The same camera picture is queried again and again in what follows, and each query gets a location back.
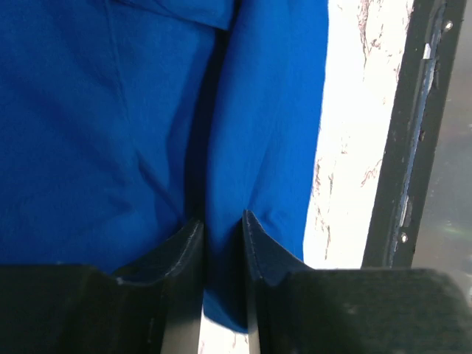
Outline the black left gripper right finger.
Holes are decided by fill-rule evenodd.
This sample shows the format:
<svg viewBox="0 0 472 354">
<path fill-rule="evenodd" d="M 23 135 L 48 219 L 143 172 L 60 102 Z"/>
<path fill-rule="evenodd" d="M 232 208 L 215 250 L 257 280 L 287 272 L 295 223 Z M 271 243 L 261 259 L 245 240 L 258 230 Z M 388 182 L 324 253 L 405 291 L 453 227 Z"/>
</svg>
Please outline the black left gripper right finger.
<svg viewBox="0 0 472 354">
<path fill-rule="evenodd" d="M 242 217 L 251 353 L 469 353 L 471 310 L 431 269 L 312 269 Z"/>
</svg>

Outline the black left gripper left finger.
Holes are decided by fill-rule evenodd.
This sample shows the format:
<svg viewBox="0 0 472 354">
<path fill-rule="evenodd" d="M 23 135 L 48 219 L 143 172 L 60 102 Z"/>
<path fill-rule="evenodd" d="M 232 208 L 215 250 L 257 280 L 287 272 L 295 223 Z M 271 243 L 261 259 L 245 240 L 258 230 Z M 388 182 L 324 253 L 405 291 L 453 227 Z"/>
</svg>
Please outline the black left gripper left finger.
<svg viewBox="0 0 472 354">
<path fill-rule="evenodd" d="M 137 261 L 1 268 L 3 353 L 196 353 L 204 227 L 190 221 Z"/>
</svg>

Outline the blue t shirt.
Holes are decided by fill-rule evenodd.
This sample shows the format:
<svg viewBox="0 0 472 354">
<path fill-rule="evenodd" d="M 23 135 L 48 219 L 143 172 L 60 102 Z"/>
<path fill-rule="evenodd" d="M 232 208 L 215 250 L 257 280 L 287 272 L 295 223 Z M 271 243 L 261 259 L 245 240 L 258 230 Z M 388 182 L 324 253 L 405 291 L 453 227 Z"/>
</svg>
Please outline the blue t shirt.
<svg viewBox="0 0 472 354">
<path fill-rule="evenodd" d="M 112 272 L 201 218 L 246 332 L 239 222 L 302 257 L 327 37 L 326 1 L 3 1 L 1 262 Z"/>
</svg>

